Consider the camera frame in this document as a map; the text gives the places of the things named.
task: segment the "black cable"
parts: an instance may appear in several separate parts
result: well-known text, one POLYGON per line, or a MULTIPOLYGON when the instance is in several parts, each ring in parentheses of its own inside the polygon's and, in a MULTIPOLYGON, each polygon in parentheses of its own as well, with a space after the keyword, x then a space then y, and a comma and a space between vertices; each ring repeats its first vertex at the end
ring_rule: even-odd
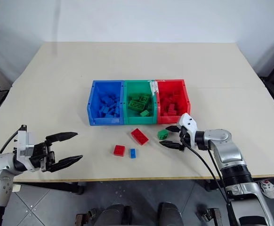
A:
POLYGON ((208 151, 208 153, 209 153, 209 156, 210 156, 210 158, 211 158, 211 161, 212 161, 214 167, 216 168, 216 171, 217 171, 218 177, 220 178, 220 181, 221 181, 221 183, 222 183, 222 186, 223 186, 223 189, 224 189, 226 198, 227 198, 227 200, 229 200, 228 194, 227 194, 226 189, 225 189, 226 186, 225 186, 225 183, 224 183, 224 181, 223 181, 223 177, 221 176, 220 171, 218 170, 217 164, 216 164, 216 162, 214 161, 214 158, 213 158, 213 156, 212 156, 212 154, 211 154, 210 149, 207 148, 207 151, 208 151))
POLYGON ((9 144, 9 142, 18 134, 18 130, 16 132, 14 132, 13 135, 11 135, 11 137, 6 141, 6 143, 3 145, 3 147, 0 150, 0 154, 3 153, 4 149, 6 148, 6 146, 9 144))
POLYGON ((204 160, 204 159, 203 159, 203 158, 202 158, 194 149, 192 149, 184 140, 182 140, 182 143, 183 143, 184 146, 186 146, 189 150, 191 150, 196 156, 198 156, 199 159, 204 163, 204 165, 206 166, 206 168, 209 170, 210 174, 212 175, 213 179, 215 180, 215 182, 216 182, 216 184, 217 184, 217 186, 218 186, 218 188, 219 188, 219 190, 220 190, 220 193, 222 194, 222 196, 223 196, 225 202, 228 203, 228 200, 227 200, 226 196, 223 194, 222 189, 221 189, 221 186, 220 186, 220 184, 218 183, 218 180, 217 180, 216 177, 214 176, 214 174, 213 174, 211 168, 209 167, 209 165, 208 165, 208 164, 205 162, 205 160, 204 160))

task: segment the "table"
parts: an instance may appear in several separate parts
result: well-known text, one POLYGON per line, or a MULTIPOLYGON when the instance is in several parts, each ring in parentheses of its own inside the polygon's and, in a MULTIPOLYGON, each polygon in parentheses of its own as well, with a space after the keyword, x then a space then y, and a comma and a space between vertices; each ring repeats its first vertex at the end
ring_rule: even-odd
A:
MULTIPOLYGON (((61 171, 26 172, 15 181, 211 178, 193 153, 158 143, 157 132, 167 125, 89 125, 93 80, 138 79, 184 79, 198 129, 229 130, 252 175, 274 177, 274 101, 236 44, 45 42, 0 107, 0 148, 26 124, 37 143, 58 132, 78 132, 52 149, 57 160, 84 157, 61 171), (135 128, 150 139, 144 146, 130 136, 135 128), (123 158, 113 155, 116 144, 126 146, 123 158), (129 148, 137 149, 136 159, 129 148)), ((199 152, 213 168, 208 153, 199 152)))

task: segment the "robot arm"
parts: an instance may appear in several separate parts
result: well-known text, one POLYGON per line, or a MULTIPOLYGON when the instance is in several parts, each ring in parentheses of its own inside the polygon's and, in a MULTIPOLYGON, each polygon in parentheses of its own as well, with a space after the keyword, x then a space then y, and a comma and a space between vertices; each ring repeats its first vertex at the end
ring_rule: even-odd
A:
POLYGON ((225 189, 229 198, 228 216, 232 226, 266 225, 274 226, 274 220, 266 201, 253 181, 247 164, 239 148, 233 143, 232 135, 224 129, 198 131, 194 119, 183 114, 177 126, 167 128, 180 132, 183 145, 171 141, 161 141, 166 147, 184 150, 185 145, 200 150, 210 149, 222 173, 225 189))
POLYGON ((69 157, 55 163, 55 155, 50 147, 53 142, 64 141, 76 135, 77 133, 72 132, 59 133, 46 137, 43 143, 33 145, 30 133, 27 133, 27 127, 21 126, 18 130, 17 148, 14 148, 13 153, 0 154, 0 225, 12 192, 14 176, 27 170, 34 172, 41 169, 42 172, 55 172, 71 166, 81 159, 82 155, 69 157))

